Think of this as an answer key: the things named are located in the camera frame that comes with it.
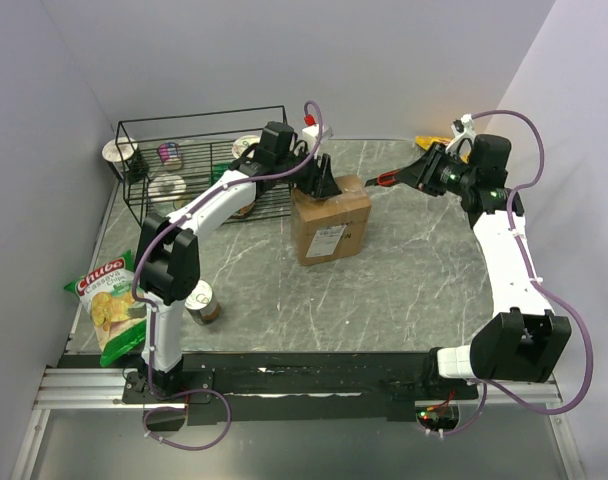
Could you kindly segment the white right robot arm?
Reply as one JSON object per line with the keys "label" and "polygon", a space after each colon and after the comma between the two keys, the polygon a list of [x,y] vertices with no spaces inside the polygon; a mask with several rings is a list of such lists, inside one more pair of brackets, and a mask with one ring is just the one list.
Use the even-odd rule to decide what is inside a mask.
{"label": "white right robot arm", "polygon": [[508,139],[480,134],[462,161],[435,142],[394,175],[425,194],[459,197],[491,285],[491,320],[470,344],[438,349],[437,364],[422,372],[422,389],[432,398],[445,397],[456,379],[544,382],[571,336],[569,319],[531,284],[523,205],[505,186],[510,152]]}

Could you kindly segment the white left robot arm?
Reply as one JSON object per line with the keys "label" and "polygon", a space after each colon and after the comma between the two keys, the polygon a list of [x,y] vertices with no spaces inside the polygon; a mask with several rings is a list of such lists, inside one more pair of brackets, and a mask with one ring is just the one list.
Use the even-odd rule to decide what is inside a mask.
{"label": "white left robot arm", "polygon": [[200,245],[278,183],[301,187],[318,198],[338,195],[330,158],[318,153],[331,135],[330,127],[316,122],[296,133],[286,123],[271,121],[258,142],[195,200],[167,216],[145,219],[134,278],[140,291],[134,297],[147,308],[143,375],[146,389],[158,401],[172,401],[182,389],[182,316],[200,279]]}

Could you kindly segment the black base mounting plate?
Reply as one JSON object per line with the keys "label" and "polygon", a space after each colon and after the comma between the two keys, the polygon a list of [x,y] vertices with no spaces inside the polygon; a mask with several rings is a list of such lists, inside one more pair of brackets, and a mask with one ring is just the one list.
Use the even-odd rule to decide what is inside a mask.
{"label": "black base mounting plate", "polygon": [[176,407],[188,425],[242,421],[384,418],[413,422],[422,403],[475,401],[465,380],[437,373],[436,352],[184,355],[170,373],[127,374],[122,400]]}

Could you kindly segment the purple label small cup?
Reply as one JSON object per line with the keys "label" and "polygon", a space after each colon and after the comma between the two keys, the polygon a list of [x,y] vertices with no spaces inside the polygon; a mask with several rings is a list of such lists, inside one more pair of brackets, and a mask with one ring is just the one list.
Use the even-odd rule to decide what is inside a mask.
{"label": "purple label small cup", "polygon": [[157,147],[157,155],[163,167],[169,171],[176,171],[183,167],[180,146],[175,142],[165,142]]}

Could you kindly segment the yellow Lays chips bag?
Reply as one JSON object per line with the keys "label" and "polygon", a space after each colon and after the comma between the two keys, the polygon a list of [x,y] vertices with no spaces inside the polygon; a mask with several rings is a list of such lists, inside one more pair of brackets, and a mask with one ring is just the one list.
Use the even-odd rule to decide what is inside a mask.
{"label": "yellow Lays chips bag", "polygon": [[[428,151],[433,143],[440,143],[447,147],[452,142],[452,138],[418,135],[415,137],[415,144],[423,151]],[[464,146],[455,148],[449,153],[452,158],[458,158],[461,162],[468,164],[472,152],[472,141],[464,139]]]}

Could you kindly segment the white round container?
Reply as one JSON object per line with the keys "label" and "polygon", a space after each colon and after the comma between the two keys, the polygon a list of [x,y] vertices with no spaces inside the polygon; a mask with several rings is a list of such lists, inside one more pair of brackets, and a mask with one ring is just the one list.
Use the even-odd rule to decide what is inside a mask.
{"label": "white round container", "polygon": [[186,191],[186,182],[180,175],[164,174],[150,182],[147,195],[151,203],[167,203],[181,199]]}

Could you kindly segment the green chips bag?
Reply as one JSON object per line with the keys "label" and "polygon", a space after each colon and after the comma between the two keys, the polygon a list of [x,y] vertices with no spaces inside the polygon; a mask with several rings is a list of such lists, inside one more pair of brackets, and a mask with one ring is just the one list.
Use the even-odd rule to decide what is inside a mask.
{"label": "green chips bag", "polygon": [[101,367],[109,367],[145,340],[147,306],[133,296],[134,270],[132,251],[126,250],[64,287],[90,316]]}

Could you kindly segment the Chobani yogurt cup in rack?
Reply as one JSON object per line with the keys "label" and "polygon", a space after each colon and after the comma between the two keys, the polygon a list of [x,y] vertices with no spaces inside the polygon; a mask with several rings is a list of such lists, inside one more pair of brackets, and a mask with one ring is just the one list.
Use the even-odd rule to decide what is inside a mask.
{"label": "Chobani yogurt cup in rack", "polygon": [[244,135],[233,142],[231,151],[235,159],[239,159],[242,154],[252,145],[260,141],[259,135]]}

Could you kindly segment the silver tin can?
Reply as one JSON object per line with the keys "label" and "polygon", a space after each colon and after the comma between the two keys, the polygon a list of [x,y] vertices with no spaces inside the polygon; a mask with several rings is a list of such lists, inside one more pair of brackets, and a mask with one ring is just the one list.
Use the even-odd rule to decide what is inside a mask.
{"label": "silver tin can", "polygon": [[221,305],[212,286],[204,280],[198,281],[184,305],[191,318],[202,325],[213,323],[221,311]]}

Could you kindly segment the white paper cup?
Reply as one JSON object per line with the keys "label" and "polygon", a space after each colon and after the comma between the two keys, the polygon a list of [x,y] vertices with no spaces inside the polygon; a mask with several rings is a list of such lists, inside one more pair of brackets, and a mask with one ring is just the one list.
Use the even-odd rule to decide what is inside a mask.
{"label": "white paper cup", "polygon": [[119,136],[110,140],[102,148],[101,155],[108,163],[119,180],[124,179],[124,172],[128,170],[127,164],[136,155],[139,145],[126,136]]}

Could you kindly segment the black cone object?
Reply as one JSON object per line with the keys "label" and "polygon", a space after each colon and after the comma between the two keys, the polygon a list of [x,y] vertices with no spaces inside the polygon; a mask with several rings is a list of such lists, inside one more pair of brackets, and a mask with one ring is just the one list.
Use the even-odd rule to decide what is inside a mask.
{"label": "black cone object", "polygon": [[124,161],[124,175],[128,184],[137,183],[147,177],[149,167],[139,149]]}

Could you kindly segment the red black utility knife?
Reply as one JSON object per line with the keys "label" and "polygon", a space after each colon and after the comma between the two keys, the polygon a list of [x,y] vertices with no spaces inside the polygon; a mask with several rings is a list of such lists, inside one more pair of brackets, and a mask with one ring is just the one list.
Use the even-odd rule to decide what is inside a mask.
{"label": "red black utility knife", "polygon": [[372,187],[372,186],[378,186],[378,187],[384,187],[384,188],[392,187],[398,183],[398,180],[396,179],[397,173],[398,173],[397,170],[382,173],[375,178],[367,180],[365,182],[365,187]]}

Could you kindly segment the aluminium frame rail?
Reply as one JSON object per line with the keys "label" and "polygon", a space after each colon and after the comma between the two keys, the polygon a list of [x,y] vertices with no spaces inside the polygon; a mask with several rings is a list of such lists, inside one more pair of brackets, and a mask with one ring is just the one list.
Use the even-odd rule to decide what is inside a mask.
{"label": "aluminium frame rail", "polygon": [[184,427],[165,446],[145,438],[144,403],[125,404],[115,369],[49,370],[42,379],[15,479],[581,479],[554,382],[489,387],[473,424],[430,437],[413,423],[371,419],[244,420]]}

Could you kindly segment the brown cardboard express box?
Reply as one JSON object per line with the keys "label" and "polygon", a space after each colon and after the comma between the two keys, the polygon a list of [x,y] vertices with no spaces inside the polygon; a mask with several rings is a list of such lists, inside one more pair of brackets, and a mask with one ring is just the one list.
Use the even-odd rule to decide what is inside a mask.
{"label": "brown cardboard express box", "polygon": [[372,202],[357,175],[336,182],[341,194],[325,200],[292,190],[291,240],[302,266],[354,256],[362,249]]}

